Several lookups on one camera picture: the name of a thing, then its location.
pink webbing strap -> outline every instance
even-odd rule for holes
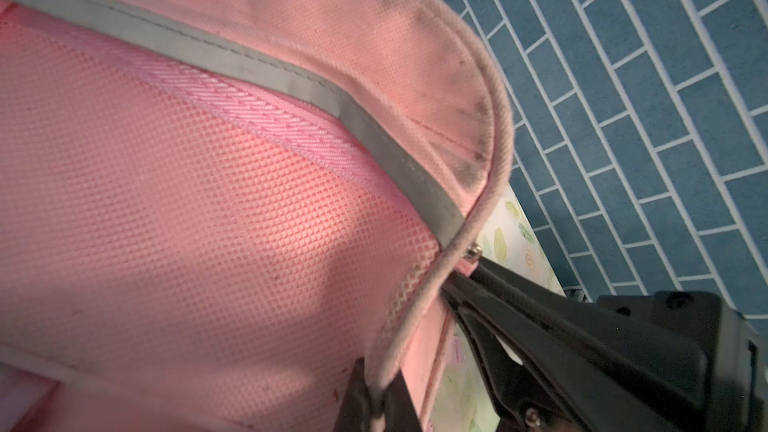
[[[0,364],[0,432],[31,419],[58,382]]]

metal rivet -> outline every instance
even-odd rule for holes
[[[478,260],[480,260],[480,256],[482,255],[482,247],[478,245],[477,243],[473,243],[469,247],[467,247],[467,251],[464,253],[464,258],[471,263],[475,263]]]
[[[530,408],[525,411],[525,425],[529,427],[541,427],[542,418],[538,415],[538,410]]]

reflective strip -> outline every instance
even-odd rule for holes
[[[117,0],[12,0],[209,72],[308,102],[357,138],[445,248],[464,223],[446,190],[336,84],[314,72]]]

pink canvas fabric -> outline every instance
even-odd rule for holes
[[[328,430],[364,355],[374,395],[402,368],[428,414],[448,319],[427,311],[511,167],[482,44],[438,0],[122,1],[340,85],[465,225],[439,251],[322,111],[12,6],[0,361],[43,359],[57,414],[100,384],[209,430]]]

stitching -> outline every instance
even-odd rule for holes
[[[141,22],[145,22],[146,24],[151,24],[151,25],[153,25],[153,26],[157,26],[157,27],[159,27],[159,28],[161,28],[161,29],[167,30],[167,31],[169,31],[169,32],[171,32],[171,33],[173,33],[173,34],[178,34],[179,36],[187,37],[188,39],[192,39],[192,40],[194,40],[194,41],[196,41],[196,42],[204,43],[204,44],[206,44],[206,45],[208,45],[208,46],[214,46],[214,47],[216,47],[217,49],[223,50],[223,51],[225,51],[225,52],[230,52],[230,53],[233,53],[233,54],[235,54],[235,55],[238,55],[238,56],[242,56],[242,57],[245,57],[245,58],[247,58],[247,59],[250,59],[250,60],[254,60],[254,61],[256,61],[256,62],[261,62],[261,63],[263,63],[263,64],[265,64],[265,65],[268,65],[268,66],[272,66],[272,67],[274,67],[274,68],[276,68],[276,69],[281,69],[281,70],[284,70],[285,72],[288,72],[288,73],[290,73],[290,74],[293,74],[293,75],[295,75],[295,76],[301,77],[301,78],[303,78],[303,79],[305,79],[305,80],[308,80],[308,81],[310,81],[310,82],[312,82],[312,83],[315,83],[315,84],[317,84],[317,85],[321,86],[323,89],[326,89],[326,90],[328,90],[328,91],[329,91],[329,92],[331,92],[331,93],[332,93],[332,94],[333,94],[333,95],[334,95],[334,96],[335,96],[337,99],[341,100],[341,101],[343,102],[343,105],[352,106],[352,107],[354,107],[354,108],[360,108],[360,109],[362,109],[362,108],[360,107],[360,105],[359,105],[359,104],[357,104],[356,102],[354,102],[354,100],[353,100],[353,99],[352,99],[350,96],[345,96],[345,94],[344,94],[344,95],[343,95],[343,94],[341,94],[341,93],[340,93],[338,90],[335,90],[335,89],[331,88],[331,87],[330,87],[330,86],[328,86],[327,84],[325,84],[325,83],[322,83],[322,82],[320,82],[320,81],[318,81],[318,80],[315,80],[315,79],[313,79],[312,77],[309,77],[309,76],[307,76],[307,75],[304,75],[304,74],[302,74],[301,72],[298,72],[297,70],[286,68],[286,67],[284,67],[284,66],[281,66],[281,65],[275,64],[275,63],[273,63],[273,62],[269,62],[268,60],[264,60],[264,59],[261,59],[261,58],[258,58],[258,57],[254,57],[254,56],[248,55],[247,53],[242,53],[242,52],[239,52],[238,50],[235,50],[235,49],[232,49],[232,48],[229,48],[229,47],[226,47],[226,46],[222,46],[221,44],[218,44],[218,43],[215,43],[215,42],[211,42],[211,41],[209,41],[209,40],[201,39],[201,38],[199,38],[199,37],[196,37],[196,36],[193,36],[193,35],[191,35],[191,34],[186,34],[186,33],[182,32],[182,31],[180,31],[180,30],[177,30],[177,29],[175,29],[175,28],[173,28],[173,27],[170,27],[170,26],[166,26],[166,25],[164,25],[164,24],[159,24],[159,23],[157,23],[157,22],[154,22],[154,21],[152,21],[152,20],[149,20],[149,19],[147,19],[147,18],[145,18],[145,17],[142,17],[142,16],[138,16],[138,15],[134,15],[134,14],[131,14],[131,13],[129,13],[129,12],[127,12],[127,11],[125,11],[125,10],[120,10],[119,8],[116,8],[116,7],[113,7],[113,6],[107,5],[107,4],[100,4],[99,2],[94,2],[94,1],[92,1],[92,0],[80,0],[80,1],[82,1],[82,2],[85,2],[85,3],[87,3],[87,4],[91,4],[91,5],[97,6],[97,7],[102,7],[102,8],[105,8],[105,9],[109,9],[109,10],[112,10],[113,12],[115,12],[115,13],[117,13],[117,14],[121,14],[121,15],[124,15],[124,16],[129,16],[129,17],[131,17],[131,18],[134,18],[134,19],[140,20]],[[381,128],[381,126],[379,125],[379,123],[378,123],[378,122],[374,122],[374,121],[372,120],[372,117],[370,117],[370,115],[368,114],[368,112],[366,112],[365,110],[363,110],[363,113],[360,113],[360,114],[358,114],[358,115],[359,115],[359,117],[363,118],[363,119],[364,119],[366,122],[368,122],[369,124],[375,124],[376,126],[378,126],[378,129],[379,129],[379,130],[383,130],[383,129]],[[407,167],[408,169],[410,169],[412,172],[414,172],[414,175],[418,177],[418,180],[420,181],[420,183],[421,183],[421,184],[423,184],[423,185],[424,185],[424,187],[426,187],[426,188],[427,188],[427,190],[428,190],[429,192],[431,192],[431,193],[435,193],[435,192],[440,192],[440,191],[442,191],[442,192],[443,192],[443,194],[444,194],[444,195],[445,195],[445,196],[448,198],[448,200],[450,200],[450,202],[452,202],[452,203],[454,204],[454,206],[456,207],[456,211],[458,211],[458,206],[457,206],[457,205],[456,205],[456,203],[453,201],[453,199],[452,199],[452,198],[451,198],[451,197],[448,195],[448,192],[447,192],[447,191],[446,191],[446,190],[445,190],[443,187],[440,187],[440,190],[437,190],[437,189],[435,189],[435,188],[432,186],[432,184],[430,184],[430,183],[427,181],[426,177],[424,177],[424,174],[423,174],[423,173],[420,173],[420,172],[418,172],[418,171],[416,170],[416,168],[414,167],[414,165],[413,165],[412,161],[410,161],[410,160],[408,160],[407,158],[405,158],[404,156],[402,156],[402,153],[401,153],[400,151],[398,151],[398,150],[397,150],[397,148],[395,148],[395,146],[394,146],[394,144],[393,144],[393,142],[394,142],[394,139],[393,139],[393,138],[392,138],[392,137],[389,135],[389,133],[386,133],[386,131],[385,131],[385,134],[386,134],[386,136],[387,136],[387,137],[389,137],[389,139],[390,139],[390,140],[385,140],[385,141],[383,141],[383,143],[384,143],[384,144],[386,145],[386,147],[387,147],[387,148],[388,148],[388,149],[389,149],[389,150],[392,152],[392,154],[393,154],[395,157],[397,157],[397,158],[398,158],[398,160],[400,161],[400,163],[401,163],[401,164],[403,164],[404,166],[406,166],[406,167]]]

